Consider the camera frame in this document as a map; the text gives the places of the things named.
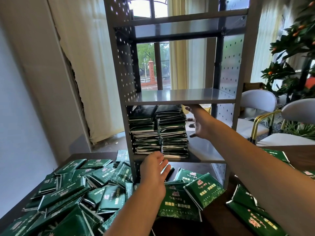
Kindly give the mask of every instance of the dark wooden table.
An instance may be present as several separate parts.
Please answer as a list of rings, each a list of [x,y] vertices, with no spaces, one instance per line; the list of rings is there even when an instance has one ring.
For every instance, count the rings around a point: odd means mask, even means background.
[[[315,146],[278,146],[266,147],[269,149],[284,151],[291,164],[298,170],[315,170]],[[74,159],[112,159],[116,158],[116,152],[106,153],[86,153],[73,154],[64,164]],[[172,162],[175,171],[169,180],[174,179],[179,167],[191,170],[200,174],[209,172],[215,176],[210,164],[206,163],[184,163]],[[203,222],[194,222],[174,218],[161,217],[155,221],[153,231],[159,235],[253,235],[252,232],[239,221],[232,212],[226,207],[225,203],[232,198],[236,187],[236,181],[233,177],[226,192],[212,202],[205,210],[202,211]],[[38,187],[30,192],[21,202],[11,209],[4,217],[0,219],[0,232],[2,232],[14,219],[22,215],[22,208],[26,205],[29,198],[37,192]]]

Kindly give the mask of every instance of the white wall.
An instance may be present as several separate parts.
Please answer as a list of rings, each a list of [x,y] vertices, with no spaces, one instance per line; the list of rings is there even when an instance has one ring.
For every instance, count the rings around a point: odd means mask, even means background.
[[[0,0],[0,19],[58,161],[90,152],[47,0]]]
[[[0,23],[0,218],[56,167]]]

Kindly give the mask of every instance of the person's left hand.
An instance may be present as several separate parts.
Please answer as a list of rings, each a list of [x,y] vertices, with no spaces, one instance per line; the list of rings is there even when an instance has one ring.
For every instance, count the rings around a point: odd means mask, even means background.
[[[160,151],[157,151],[148,155],[140,165],[140,184],[156,189],[157,196],[161,201],[166,194],[164,181],[171,170],[171,165],[168,165],[161,174],[161,171],[167,164],[168,160],[164,159],[164,156]]]

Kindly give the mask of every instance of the chair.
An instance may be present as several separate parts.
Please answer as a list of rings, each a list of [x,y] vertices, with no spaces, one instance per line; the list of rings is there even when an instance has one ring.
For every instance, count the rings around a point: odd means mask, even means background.
[[[261,89],[248,90],[242,93],[240,106],[245,108],[255,108],[270,113],[275,110],[277,106],[277,99],[272,92],[266,90]],[[250,139],[251,141],[254,133],[253,132],[254,123],[264,115],[265,114],[256,117],[254,122],[239,118],[236,131],[244,138]],[[259,136],[267,132],[271,133],[272,124],[273,118],[270,121],[271,129],[264,127],[262,125],[258,125],[256,135]]]
[[[315,124],[315,99],[307,98],[307,99],[294,101],[284,106],[281,111],[278,110],[271,114],[274,115],[275,113],[278,113],[278,112],[281,112],[281,115],[284,119],[281,125],[282,131],[285,127],[285,122],[287,120],[302,122],[306,124]],[[296,135],[285,134],[285,133],[275,133],[257,143],[257,146],[260,146],[260,147],[293,146],[293,145],[315,145],[315,141],[304,138],[304,137],[296,136]]]

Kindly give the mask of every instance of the brick pillar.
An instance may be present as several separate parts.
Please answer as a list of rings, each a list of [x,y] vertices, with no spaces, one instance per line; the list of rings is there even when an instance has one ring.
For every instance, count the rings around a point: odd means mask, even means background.
[[[155,82],[153,63],[154,62],[151,59],[148,62],[148,64],[149,64],[149,73],[150,73],[150,83],[154,83]]]

